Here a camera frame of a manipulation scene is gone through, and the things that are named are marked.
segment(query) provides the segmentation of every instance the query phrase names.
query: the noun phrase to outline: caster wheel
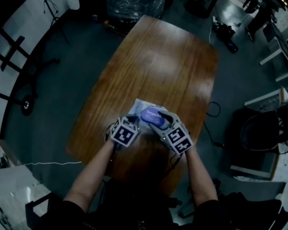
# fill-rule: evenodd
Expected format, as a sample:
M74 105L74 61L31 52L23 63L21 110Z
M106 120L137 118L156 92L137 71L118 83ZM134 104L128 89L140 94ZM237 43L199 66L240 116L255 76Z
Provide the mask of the caster wheel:
M23 99L23 105L21 106L21 111L23 115L29 116L34 107L34 98L31 95L26 95Z

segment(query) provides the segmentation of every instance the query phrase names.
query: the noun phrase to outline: black sleeve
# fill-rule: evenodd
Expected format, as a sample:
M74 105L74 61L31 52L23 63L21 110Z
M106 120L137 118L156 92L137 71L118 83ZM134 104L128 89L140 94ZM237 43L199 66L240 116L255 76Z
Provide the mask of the black sleeve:
M225 209L216 200L204 202L195 209L193 224L196 230L234 229Z
M42 222L35 230L80 229L83 226L85 216L85 212L78 205L63 201L53 211L42 216Z

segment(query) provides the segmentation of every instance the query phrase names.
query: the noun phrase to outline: dark green floor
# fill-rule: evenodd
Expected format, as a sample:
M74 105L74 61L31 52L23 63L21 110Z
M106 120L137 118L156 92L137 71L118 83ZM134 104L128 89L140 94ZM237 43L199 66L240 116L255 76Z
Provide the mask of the dark green floor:
M185 1L174 0L162 20L208 42L211 18L192 16L183 7ZM220 19L228 24L238 23L246 16L229 0L218 0L216 7ZM257 33L256 42L252 43L244 32L244 26L234 28L236 34L232 40L239 47L236 54L230 53L216 35L211 34L211 43L220 52L211 100L218 102L222 110L218 118L208 117L206 123L213 138L220 142L224 141L224 131L232 113L241 108L245 101L274 91L281 85L288 85L287 82L275 82L272 62L259 66L259 61L270 54L262 30ZM10 111L5 139L23 163L75 161L65 152L69 134L101 71L123 40L122 36L93 21L68 20L63 24L63 29L70 45L65 43L59 31L47 40L44 59L56 57L61 62L44 69L38 78L39 97L33 112L30 116L23 116L20 108L14 105ZM29 88L23 87L17 96L22 98L28 92ZM281 189L280 183L244 183L233 179L228 173L228 152L213 147L204 129L197 148L210 175L221 181L220 189L225 194L241 191L249 200L267 200L274 198ZM83 165L35 165L29 168L49 190L63 197ZM186 175L174 196L187 202L190 198L187 186ZM173 215L178 222L175 210Z

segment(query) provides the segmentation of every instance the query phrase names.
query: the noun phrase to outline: plastic packaging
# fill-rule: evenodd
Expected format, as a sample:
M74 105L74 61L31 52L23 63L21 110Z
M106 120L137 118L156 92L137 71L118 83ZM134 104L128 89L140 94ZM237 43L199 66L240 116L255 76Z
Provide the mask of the plastic packaging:
M136 23L144 14L160 17L165 0L107 0L111 19L121 23Z

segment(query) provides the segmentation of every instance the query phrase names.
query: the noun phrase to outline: white cable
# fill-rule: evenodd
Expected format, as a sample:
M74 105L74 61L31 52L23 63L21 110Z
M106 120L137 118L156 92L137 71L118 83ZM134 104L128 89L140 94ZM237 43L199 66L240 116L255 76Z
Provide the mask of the white cable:
M210 43L210 35L211 35L211 29L212 29L212 26L210 27L210 33L209 33L209 43Z
M69 163L82 163L82 162L68 162L68 163L57 163L57 162L49 162L49 163L25 163L24 165L37 165L37 164L58 164L58 165L65 165Z

